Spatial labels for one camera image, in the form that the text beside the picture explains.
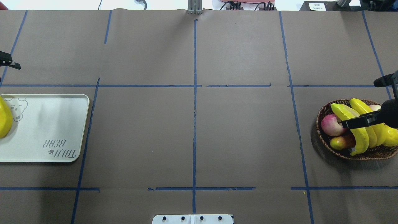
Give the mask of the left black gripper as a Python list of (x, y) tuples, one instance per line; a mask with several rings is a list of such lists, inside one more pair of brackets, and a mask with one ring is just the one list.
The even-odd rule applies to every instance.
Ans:
[(0, 51), (0, 65), (21, 70), (21, 65), (19, 63), (13, 62), (11, 54), (2, 51)]

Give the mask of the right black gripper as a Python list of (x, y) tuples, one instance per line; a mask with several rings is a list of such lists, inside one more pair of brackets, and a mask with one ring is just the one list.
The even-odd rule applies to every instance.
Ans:
[(398, 101), (391, 99), (381, 105), (380, 113), (366, 113), (348, 120), (342, 120), (342, 126), (348, 129), (365, 128), (385, 123), (391, 128), (398, 129)]

